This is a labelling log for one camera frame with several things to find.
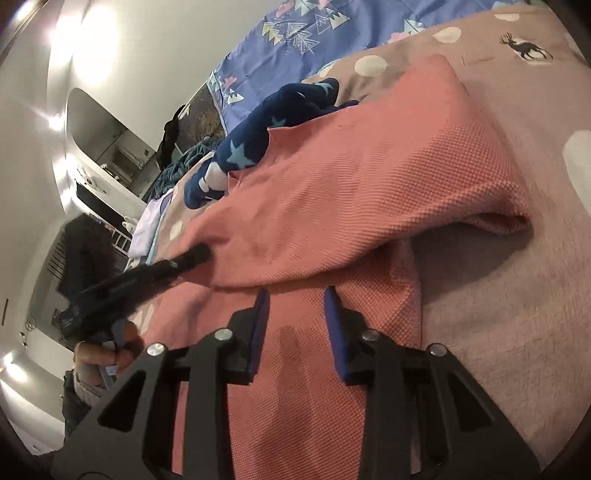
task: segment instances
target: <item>white wall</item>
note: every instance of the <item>white wall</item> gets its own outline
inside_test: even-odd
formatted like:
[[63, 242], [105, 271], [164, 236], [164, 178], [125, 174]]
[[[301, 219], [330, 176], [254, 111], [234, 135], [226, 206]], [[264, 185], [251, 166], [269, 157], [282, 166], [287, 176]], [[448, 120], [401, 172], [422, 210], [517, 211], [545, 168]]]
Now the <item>white wall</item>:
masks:
[[0, 380], [0, 406], [11, 423], [39, 440], [50, 450], [57, 450], [63, 446], [63, 421], [37, 408], [2, 380]]
[[157, 149], [164, 124], [281, 0], [95, 0], [113, 12], [118, 42], [101, 81], [80, 77], [87, 92]]
[[77, 88], [68, 98], [67, 125], [76, 144], [95, 161], [127, 130], [86, 92]]
[[[66, 142], [68, 149], [67, 159], [78, 163], [79, 170], [91, 177], [93, 183], [96, 185], [96, 188], [92, 189], [91, 192], [121, 216], [139, 219], [145, 210], [146, 204], [86, 155], [69, 133], [67, 134]], [[79, 176], [78, 173], [74, 176], [76, 177], [76, 181], [83, 184], [83, 177]]]
[[28, 348], [26, 355], [37, 365], [60, 380], [74, 365], [74, 353], [40, 330], [33, 330], [27, 336]]
[[12, 428], [25, 444], [25, 447], [27, 447], [29, 452], [33, 455], [42, 455], [43, 453], [49, 453], [55, 450], [55, 448], [51, 448], [26, 430], [20, 428], [16, 423], [10, 422], [10, 425], [12, 425]]
[[50, 2], [17, 38], [0, 66], [0, 355], [18, 348], [37, 276], [64, 220], [47, 158], [47, 31], [60, 3]]
[[24, 353], [15, 356], [12, 363], [20, 368], [25, 375], [25, 380], [10, 376], [8, 369], [0, 373], [0, 380], [43, 412], [63, 421], [64, 417], [61, 413], [63, 378], [57, 378], [49, 373]]

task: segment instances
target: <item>star pattern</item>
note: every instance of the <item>star pattern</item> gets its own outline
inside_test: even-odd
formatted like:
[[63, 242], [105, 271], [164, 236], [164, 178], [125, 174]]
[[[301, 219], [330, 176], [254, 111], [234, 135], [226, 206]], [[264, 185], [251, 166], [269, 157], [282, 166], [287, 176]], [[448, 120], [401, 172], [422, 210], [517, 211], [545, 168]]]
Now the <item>star pattern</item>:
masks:
[[330, 83], [326, 83], [326, 82], [318, 82], [318, 83], [315, 83], [314, 85], [318, 85], [319, 87], [322, 87], [324, 89], [324, 91], [326, 92], [327, 96], [329, 94], [329, 89], [332, 90], [334, 88]]
[[236, 165], [238, 167], [237, 170], [243, 170], [247, 167], [253, 167], [256, 165], [256, 163], [244, 154], [244, 143], [235, 147], [234, 141], [230, 140], [230, 152], [232, 155], [226, 159], [226, 162]]
[[286, 123], [287, 123], [287, 118], [284, 118], [283, 120], [278, 120], [274, 116], [271, 117], [271, 126], [273, 128], [284, 127]]

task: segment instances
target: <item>pink fabric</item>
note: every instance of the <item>pink fabric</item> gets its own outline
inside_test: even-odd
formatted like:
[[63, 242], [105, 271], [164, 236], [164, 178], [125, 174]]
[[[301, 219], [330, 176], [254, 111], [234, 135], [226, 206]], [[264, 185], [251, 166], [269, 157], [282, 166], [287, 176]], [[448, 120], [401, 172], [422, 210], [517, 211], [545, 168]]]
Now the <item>pink fabric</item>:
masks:
[[[186, 226], [169, 250], [207, 242], [214, 260], [153, 302], [147, 342], [197, 342], [267, 286], [271, 314], [250, 387], [229, 387], [239, 480], [356, 476], [363, 394], [333, 367], [322, 293], [397, 342], [420, 344], [410, 238], [464, 222], [527, 225], [526, 194], [496, 132], [447, 60], [418, 62], [377, 102], [270, 131], [260, 165]], [[182, 464], [181, 396], [174, 464]]]

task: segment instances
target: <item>blue gripper pad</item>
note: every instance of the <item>blue gripper pad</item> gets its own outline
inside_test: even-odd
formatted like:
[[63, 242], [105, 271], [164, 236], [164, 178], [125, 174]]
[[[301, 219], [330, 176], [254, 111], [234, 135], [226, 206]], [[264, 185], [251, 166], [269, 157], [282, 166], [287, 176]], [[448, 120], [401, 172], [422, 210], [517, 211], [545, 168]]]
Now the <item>blue gripper pad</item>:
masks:
[[330, 346], [332, 348], [335, 369], [344, 382], [348, 376], [348, 346], [340, 318], [340, 298], [334, 287], [324, 291], [324, 316], [329, 331]]
[[250, 342], [251, 354], [248, 363], [248, 375], [250, 381], [258, 372], [259, 364], [261, 363], [262, 346], [265, 341], [265, 333], [267, 331], [267, 323], [269, 321], [269, 292], [264, 288], [256, 296], [253, 314], [255, 315], [255, 327], [252, 330], [252, 337]]

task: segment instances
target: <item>bed sheet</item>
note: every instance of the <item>bed sheet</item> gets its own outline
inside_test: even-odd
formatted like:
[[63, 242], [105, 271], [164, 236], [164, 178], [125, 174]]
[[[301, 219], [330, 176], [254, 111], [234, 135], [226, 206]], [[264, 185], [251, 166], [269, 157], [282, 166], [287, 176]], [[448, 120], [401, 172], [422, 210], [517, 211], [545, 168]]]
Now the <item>bed sheet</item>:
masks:
[[[525, 43], [531, 58], [519, 51]], [[423, 346], [448, 345], [545, 466], [591, 398], [591, 182], [584, 173], [591, 151], [591, 70], [551, 11], [506, 7], [342, 59], [330, 70], [342, 87], [338, 102], [378, 98], [410, 63], [434, 53], [447, 57], [506, 140], [533, 210], [532, 229], [510, 237], [453, 225], [416, 239]], [[157, 258], [171, 258], [188, 225], [215, 206], [184, 206], [178, 193], [190, 174], [177, 185], [160, 226]], [[208, 297], [192, 283], [175, 289], [184, 302], [167, 303], [170, 290], [133, 316], [147, 341], [167, 343], [179, 328], [190, 338], [199, 329], [193, 319]], [[230, 405], [231, 412], [236, 408]], [[353, 470], [340, 473], [355, 476]]]
[[207, 86], [226, 132], [268, 95], [331, 62], [519, 0], [286, 0], [212, 72]]

